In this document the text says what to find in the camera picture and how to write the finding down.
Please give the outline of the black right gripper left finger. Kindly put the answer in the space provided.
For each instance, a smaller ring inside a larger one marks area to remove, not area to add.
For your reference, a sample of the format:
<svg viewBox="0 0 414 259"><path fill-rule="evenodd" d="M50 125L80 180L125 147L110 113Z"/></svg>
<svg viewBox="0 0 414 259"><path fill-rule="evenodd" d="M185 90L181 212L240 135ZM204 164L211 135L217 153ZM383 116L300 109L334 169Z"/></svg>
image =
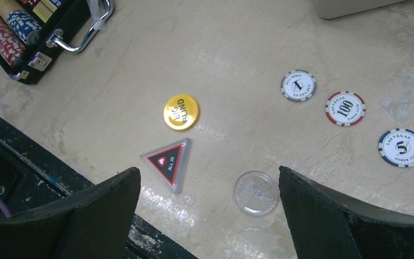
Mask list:
<svg viewBox="0 0 414 259"><path fill-rule="evenodd" d="M129 168L95 186L0 217L0 258L123 258L141 189Z"/></svg>

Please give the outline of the yellow big blind button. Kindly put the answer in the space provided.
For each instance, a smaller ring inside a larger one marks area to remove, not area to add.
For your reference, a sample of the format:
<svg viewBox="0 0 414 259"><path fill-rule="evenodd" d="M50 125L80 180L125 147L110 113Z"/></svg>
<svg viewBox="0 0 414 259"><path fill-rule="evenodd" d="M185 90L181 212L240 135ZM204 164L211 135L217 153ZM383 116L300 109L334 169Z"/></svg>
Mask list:
<svg viewBox="0 0 414 259"><path fill-rule="evenodd" d="M200 116L197 100L189 94L177 94L164 106L163 119L173 130L184 131L193 127Z"/></svg>

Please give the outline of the triangular all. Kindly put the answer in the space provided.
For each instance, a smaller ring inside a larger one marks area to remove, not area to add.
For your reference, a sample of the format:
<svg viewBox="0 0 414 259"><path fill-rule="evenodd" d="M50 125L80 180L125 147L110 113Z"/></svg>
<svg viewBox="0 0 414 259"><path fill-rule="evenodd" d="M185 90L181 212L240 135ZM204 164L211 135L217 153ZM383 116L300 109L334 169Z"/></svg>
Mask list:
<svg viewBox="0 0 414 259"><path fill-rule="evenodd" d="M184 138L144 153L140 158L173 194L179 194L182 191L190 146L191 139Z"/></svg>

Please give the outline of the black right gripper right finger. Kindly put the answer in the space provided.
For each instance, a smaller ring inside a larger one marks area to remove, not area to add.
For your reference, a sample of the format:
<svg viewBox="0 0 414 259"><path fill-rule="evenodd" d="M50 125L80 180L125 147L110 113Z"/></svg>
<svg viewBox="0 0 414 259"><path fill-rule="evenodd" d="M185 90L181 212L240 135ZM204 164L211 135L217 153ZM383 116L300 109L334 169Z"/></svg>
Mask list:
<svg viewBox="0 0 414 259"><path fill-rule="evenodd" d="M298 258L414 258L414 216L363 202L288 167L279 171Z"/></svg>

